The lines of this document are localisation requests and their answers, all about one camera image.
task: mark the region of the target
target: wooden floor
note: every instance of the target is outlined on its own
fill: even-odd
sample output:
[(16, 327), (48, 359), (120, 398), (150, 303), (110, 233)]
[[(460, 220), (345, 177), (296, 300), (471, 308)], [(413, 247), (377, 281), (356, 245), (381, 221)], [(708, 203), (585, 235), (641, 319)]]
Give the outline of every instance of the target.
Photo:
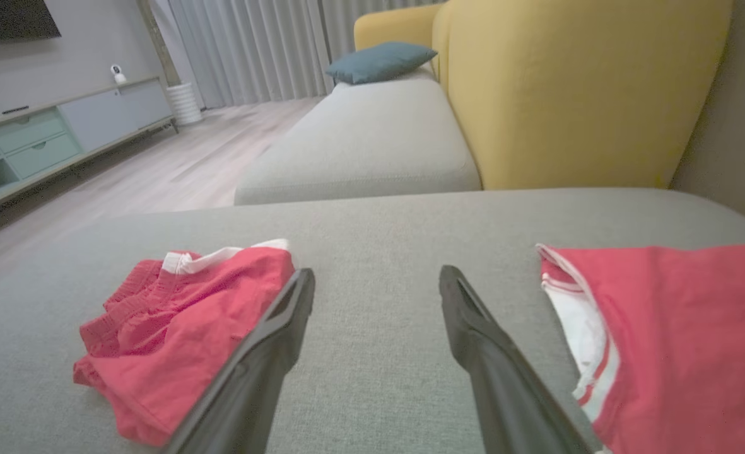
[(0, 207), (0, 276), (21, 257), (98, 219), (232, 204), (240, 173), (320, 101), (204, 113), (63, 173)]

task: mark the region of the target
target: tv stand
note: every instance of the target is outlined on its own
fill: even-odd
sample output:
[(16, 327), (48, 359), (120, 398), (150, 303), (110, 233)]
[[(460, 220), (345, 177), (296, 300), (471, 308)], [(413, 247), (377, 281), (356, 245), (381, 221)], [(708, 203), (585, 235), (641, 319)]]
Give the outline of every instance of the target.
[(176, 123), (159, 78), (0, 118), (0, 203), (138, 135)]

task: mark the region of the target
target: clothing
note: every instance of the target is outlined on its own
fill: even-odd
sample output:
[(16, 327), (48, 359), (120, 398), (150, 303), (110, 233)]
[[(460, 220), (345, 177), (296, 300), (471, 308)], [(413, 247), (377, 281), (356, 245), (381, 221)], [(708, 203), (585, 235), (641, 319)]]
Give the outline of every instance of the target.
[(539, 252), (607, 448), (745, 452), (745, 245)]
[(293, 271), (284, 240), (139, 262), (82, 325), (74, 382), (112, 403), (122, 436), (161, 446)]

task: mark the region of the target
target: yellow cushion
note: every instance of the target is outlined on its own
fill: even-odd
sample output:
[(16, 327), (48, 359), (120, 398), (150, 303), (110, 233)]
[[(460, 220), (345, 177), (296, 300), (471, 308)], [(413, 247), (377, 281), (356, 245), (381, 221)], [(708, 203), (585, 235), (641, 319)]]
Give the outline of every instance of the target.
[(437, 56), (431, 61), (431, 66), (433, 66), (433, 73), (437, 76), (439, 83), (442, 84), (445, 94), (448, 93), (448, 43), (450, 41), (451, 8), (453, 8), (454, 4), (454, 0), (448, 0), (437, 11), (436, 17), (433, 18), (431, 46), (437, 52)]
[(355, 50), (387, 41), (402, 41), (430, 48), (433, 17), (441, 7), (442, 4), (418, 6), (363, 15), (355, 21)]
[(666, 187), (732, 0), (464, 0), (448, 97), (485, 189)]

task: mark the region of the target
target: white stripe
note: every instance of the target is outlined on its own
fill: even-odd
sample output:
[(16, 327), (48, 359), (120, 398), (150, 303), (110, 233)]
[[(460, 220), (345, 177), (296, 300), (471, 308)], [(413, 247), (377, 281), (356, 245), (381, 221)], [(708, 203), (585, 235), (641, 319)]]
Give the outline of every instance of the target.
[[(590, 331), (592, 333), (592, 336), (594, 336), (594, 338), (592, 339), (592, 343), (594, 343), (594, 348), (596, 349), (596, 356), (594, 356), (594, 361), (591, 362), (591, 364), (588, 364), (584, 370), (580, 371), (582, 373), (582, 376), (580, 376), (580, 381), (577, 383), (576, 390), (574, 390), (572, 393), (574, 394), (575, 399), (579, 400), (585, 395), (586, 387), (589, 384), (594, 385), (594, 388), (591, 391), (591, 397), (589, 397), (588, 402), (586, 402), (585, 405), (582, 406), (586, 416), (588, 416), (591, 422), (594, 422), (599, 417), (599, 414), (602, 412), (602, 408), (605, 405), (605, 398), (607, 397), (609, 391), (611, 391), (611, 387), (612, 385), (614, 385), (614, 382), (616, 380), (616, 374), (618, 372), (619, 365), (621, 364), (621, 358), (619, 356), (618, 349), (616, 348), (616, 344), (611, 338), (611, 334), (607, 330), (607, 323), (605, 322), (605, 318), (602, 316), (602, 313), (599, 311), (597, 300), (596, 298), (594, 298), (594, 294), (592, 293), (588, 282), (585, 280), (580, 271), (578, 271), (577, 268), (571, 264), (571, 262), (567, 261), (565, 257), (560, 255), (559, 253), (556, 253), (556, 251), (552, 250), (550, 247), (538, 244), (536, 245), (536, 249), (537, 252), (540, 253), (540, 255), (542, 255), (548, 261), (552, 262), (552, 264), (556, 264), (561, 270), (568, 273), (568, 275), (571, 276), (578, 285), (580, 285), (582, 290), (585, 291), (584, 296), (589, 302), (589, 305), (594, 308), (599, 316), (599, 325), (602, 328), (600, 330)], [(548, 287), (549, 286), (545, 286), (544, 290), (550, 295), (551, 298), (551, 293), (549, 293)], [(602, 355), (605, 352), (605, 342), (608, 342), (607, 364), (605, 369), (602, 371), (599, 379), (594, 381), (594, 375), (597, 373), (597, 368), (599, 368), (599, 365), (602, 364)]]
[(578, 289), (578, 290), (568, 290), (566, 288), (557, 287), (556, 285), (554, 285), (554, 284), (552, 284), (551, 282), (548, 282), (548, 281), (540, 282), (540, 286), (543, 287), (544, 290), (546, 289), (546, 287), (549, 287), (553, 291), (559, 291), (560, 293), (565, 293), (566, 295), (572, 295), (572, 296), (578, 296), (578, 295), (583, 296), (583, 295), (585, 295), (585, 291), (582, 291), (580, 289)]
[(582, 406), (582, 410), (591, 422), (596, 421), (599, 414), (602, 413), (605, 399), (614, 385), (616, 373), (619, 370), (619, 351), (612, 339), (608, 339), (608, 343), (608, 364), (605, 365), (602, 375), (594, 383), (590, 399)]
[[(557, 313), (560, 325), (563, 326), (568, 350), (574, 356), (577, 370), (582, 374), (595, 361), (602, 361), (602, 355), (605, 352), (597, 350), (595, 343), (597, 339), (605, 335), (605, 328), (602, 326), (597, 308), (590, 304), (582, 291), (569, 293), (569, 291), (549, 285), (543, 285), (543, 290), (551, 299), (554, 312)], [(580, 383), (577, 384), (577, 393), (582, 396), (580, 391), (584, 392), (585, 386), (590, 383), (589, 377), (581, 376)]]
[[(274, 249), (288, 250), (288, 240), (276, 239), (268, 242), (258, 243), (251, 247), (271, 247)], [(189, 253), (168, 252), (162, 262), (162, 270), (174, 275), (191, 275), (198, 273), (208, 267), (225, 262), (233, 258), (236, 253), (242, 251), (242, 247), (223, 247), (209, 255), (193, 259)]]
[(548, 284), (554, 285), (554, 287), (557, 288), (564, 288), (565, 290), (571, 291), (582, 291), (582, 288), (580, 288), (579, 285), (572, 284), (572, 282), (557, 281), (557, 279), (549, 276), (549, 273), (543, 273), (543, 276), (541, 276), (540, 279), (542, 279), (543, 282), (548, 282)]

